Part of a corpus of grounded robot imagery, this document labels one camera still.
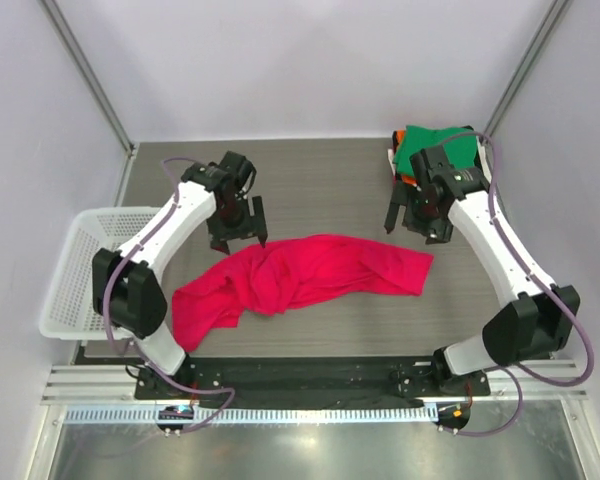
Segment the pink t shirt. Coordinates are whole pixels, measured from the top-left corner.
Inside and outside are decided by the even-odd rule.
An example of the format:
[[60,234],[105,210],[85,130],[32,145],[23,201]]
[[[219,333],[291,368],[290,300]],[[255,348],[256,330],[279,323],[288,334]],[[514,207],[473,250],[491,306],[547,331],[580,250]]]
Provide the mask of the pink t shirt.
[[359,292],[419,296],[433,263],[430,253],[334,234],[252,245],[175,290],[173,335],[192,352],[246,310],[274,316]]

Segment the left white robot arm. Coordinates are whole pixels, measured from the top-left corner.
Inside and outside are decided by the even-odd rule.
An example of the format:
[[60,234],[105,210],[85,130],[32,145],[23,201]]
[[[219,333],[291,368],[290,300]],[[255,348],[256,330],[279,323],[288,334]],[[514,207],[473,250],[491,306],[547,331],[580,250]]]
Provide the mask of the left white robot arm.
[[104,320],[109,340],[121,328],[130,333],[143,358],[158,372],[159,388],[170,398],[185,397],[193,385],[187,353],[166,324],[164,271],[200,226],[211,249],[228,254],[233,240],[268,238],[263,201],[251,195],[257,170],[245,156],[229,151],[218,163],[188,162],[170,178],[173,194],[138,234],[115,250],[92,259],[93,309]]

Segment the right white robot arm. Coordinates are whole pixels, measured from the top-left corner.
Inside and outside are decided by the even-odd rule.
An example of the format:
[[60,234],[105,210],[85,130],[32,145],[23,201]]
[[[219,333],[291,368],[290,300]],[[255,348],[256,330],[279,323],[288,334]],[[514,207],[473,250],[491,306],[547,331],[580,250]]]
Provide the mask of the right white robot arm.
[[433,388],[453,395],[467,376],[509,367],[562,350],[573,330],[580,296],[558,286],[531,257],[496,204],[494,188],[476,168],[448,170],[415,186],[396,179],[385,220],[442,244],[459,231],[485,269],[499,311],[474,336],[437,349]]

